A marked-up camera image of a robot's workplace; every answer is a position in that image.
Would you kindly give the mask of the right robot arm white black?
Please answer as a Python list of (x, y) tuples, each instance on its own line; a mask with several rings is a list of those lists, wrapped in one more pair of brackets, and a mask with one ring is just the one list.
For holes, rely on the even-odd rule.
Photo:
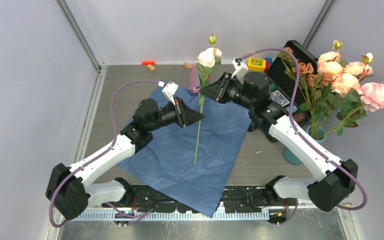
[(355, 190), (357, 164), (327, 151), (295, 122), (291, 111), (273, 101), (265, 73), (247, 72), (240, 82), (236, 74), (247, 67), (241, 59), (233, 64), (233, 74), (225, 72), (216, 82), (201, 87), (200, 93), (220, 104), (233, 102), (248, 109), (252, 123), (284, 144), (312, 174), (303, 179), (277, 176), (265, 185), (267, 202), (279, 205), (284, 199), (308, 200), (324, 212), (338, 207)]

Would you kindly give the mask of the pale pink double rose stem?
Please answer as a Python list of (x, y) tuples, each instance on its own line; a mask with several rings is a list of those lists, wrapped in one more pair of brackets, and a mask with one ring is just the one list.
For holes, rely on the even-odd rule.
[[(199, 89), (202, 89), (203, 87), (207, 87), (210, 85), (211, 74), (215, 72), (217, 68), (221, 65), (223, 53), (217, 46), (217, 39), (218, 39), (218, 36), (214, 35), (213, 33), (208, 37), (207, 41), (211, 45), (211, 47), (207, 48), (205, 51), (202, 51), (198, 55), (197, 61), (195, 62), (197, 75), (199, 77), (199, 85), (198, 85)], [(199, 93), (198, 96), (199, 96), (199, 110), (200, 110), (200, 113), (203, 114), (205, 96), (202, 93)], [(202, 124), (202, 120), (199, 120), (195, 154), (194, 154), (194, 165), (197, 163), (197, 159), (198, 159), (201, 124)]]

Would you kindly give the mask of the dark blue wrapping paper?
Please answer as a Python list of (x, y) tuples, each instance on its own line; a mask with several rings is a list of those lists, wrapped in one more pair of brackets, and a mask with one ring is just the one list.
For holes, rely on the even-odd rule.
[(176, 201), (212, 217), (227, 185), (250, 125), (248, 110), (233, 102), (217, 103), (185, 88), (176, 96), (204, 119), (185, 128), (170, 124), (117, 166)]

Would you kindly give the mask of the pink rose stem with bud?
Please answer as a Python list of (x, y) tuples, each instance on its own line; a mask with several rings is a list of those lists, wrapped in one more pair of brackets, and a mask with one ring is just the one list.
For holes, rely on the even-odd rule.
[(340, 64), (342, 54), (340, 48), (343, 43), (334, 40), (332, 51), (319, 56), (316, 63), (317, 73), (308, 74), (306, 81), (309, 95), (307, 100), (311, 114), (310, 135), (314, 137), (322, 124), (330, 114), (339, 107), (340, 96), (333, 91), (333, 83), (343, 74), (343, 66)]

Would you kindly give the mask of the peach rose bud stem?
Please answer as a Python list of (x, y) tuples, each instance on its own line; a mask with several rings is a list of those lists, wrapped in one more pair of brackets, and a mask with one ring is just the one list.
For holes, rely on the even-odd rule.
[(345, 128), (358, 127), (357, 120), (367, 116), (359, 94), (361, 81), (372, 75), (372, 68), (361, 61), (346, 62), (339, 51), (329, 51), (319, 56), (317, 72), (324, 86), (324, 110), (317, 127), (321, 128), (333, 114), (336, 114), (338, 122), (325, 131), (325, 136), (330, 133), (340, 136)]

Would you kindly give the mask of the large pink peony stem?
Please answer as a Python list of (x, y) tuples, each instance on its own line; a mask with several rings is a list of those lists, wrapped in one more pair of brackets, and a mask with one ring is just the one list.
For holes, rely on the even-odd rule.
[(360, 84), (358, 78), (344, 73), (332, 85), (332, 90), (339, 95), (336, 123), (326, 134), (335, 132), (341, 136), (345, 128), (357, 128), (358, 120), (365, 118), (368, 112), (384, 108), (384, 81)]

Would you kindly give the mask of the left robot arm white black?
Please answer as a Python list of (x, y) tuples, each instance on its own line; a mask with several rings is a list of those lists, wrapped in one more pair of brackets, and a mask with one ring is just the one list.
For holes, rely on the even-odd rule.
[(80, 216), (89, 206), (103, 203), (118, 203), (128, 207), (133, 202), (133, 193), (122, 179), (107, 183), (95, 181), (119, 162), (132, 157), (152, 140), (152, 132), (176, 124), (181, 128), (193, 125), (204, 118), (204, 114), (188, 107), (175, 96), (178, 85), (174, 82), (158, 82), (167, 104), (160, 108), (152, 98), (143, 99), (132, 116), (132, 121), (122, 130), (114, 131), (113, 140), (100, 150), (69, 166), (59, 163), (50, 174), (46, 198), (50, 201), (49, 219), (54, 227), (54, 210), (58, 210), (65, 221)]

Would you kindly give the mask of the brown rose stem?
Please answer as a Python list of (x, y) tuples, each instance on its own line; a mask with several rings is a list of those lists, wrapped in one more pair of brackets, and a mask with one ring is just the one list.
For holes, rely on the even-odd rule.
[(297, 104), (299, 109), (310, 117), (311, 130), (314, 132), (321, 127), (325, 120), (325, 88), (321, 75), (317, 72), (314, 64), (303, 61), (296, 56), (296, 64), (291, 54), (296, 53), (287, 46), (280, 51), (276, 57), (280, 59), (285, 67), (284, 73), (294, 83), (298, 83), (296, 96), (301, 98)]

